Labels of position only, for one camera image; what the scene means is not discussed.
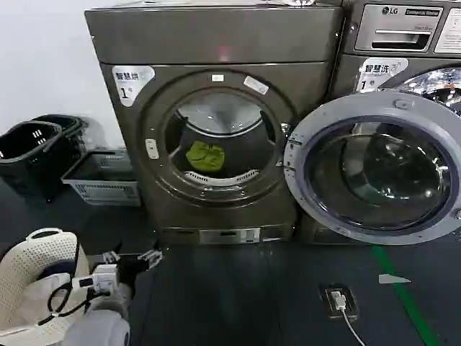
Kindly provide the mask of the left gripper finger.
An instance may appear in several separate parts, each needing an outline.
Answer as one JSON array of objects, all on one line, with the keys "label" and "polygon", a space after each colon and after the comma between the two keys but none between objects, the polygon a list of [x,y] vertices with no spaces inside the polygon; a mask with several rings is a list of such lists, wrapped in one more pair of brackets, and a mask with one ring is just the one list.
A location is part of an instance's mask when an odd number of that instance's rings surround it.
[{"label": "left gripper finger", "polygon": [[121,248],[122,248],[122,241],[119,241],[115,247],[111,248],[111,250],[104,252],[102,254],[103,263],[104,264],[117,264],[121,259],[121,256],[120,256]]},{"label": "left gripper finger", "polygon": [[163,251],[159,240],[155,240],[152,247],[147,252],[138,255],[138,260],[146,266],[147,270],[151,270],[156,267],[162,259]]}]

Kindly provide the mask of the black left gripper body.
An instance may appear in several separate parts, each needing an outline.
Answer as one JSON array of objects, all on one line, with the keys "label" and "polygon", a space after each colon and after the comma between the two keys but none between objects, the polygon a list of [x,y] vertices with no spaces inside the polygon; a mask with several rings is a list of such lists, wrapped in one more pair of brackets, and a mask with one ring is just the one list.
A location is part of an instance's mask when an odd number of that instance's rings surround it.
[{"label": "black left gripper body", "polygon": [[137,276],[147,271],[148,268],[148,260],[144,259],[139,254],[123,255],[117,263],[120,282],[130,287],[135,286]]}]

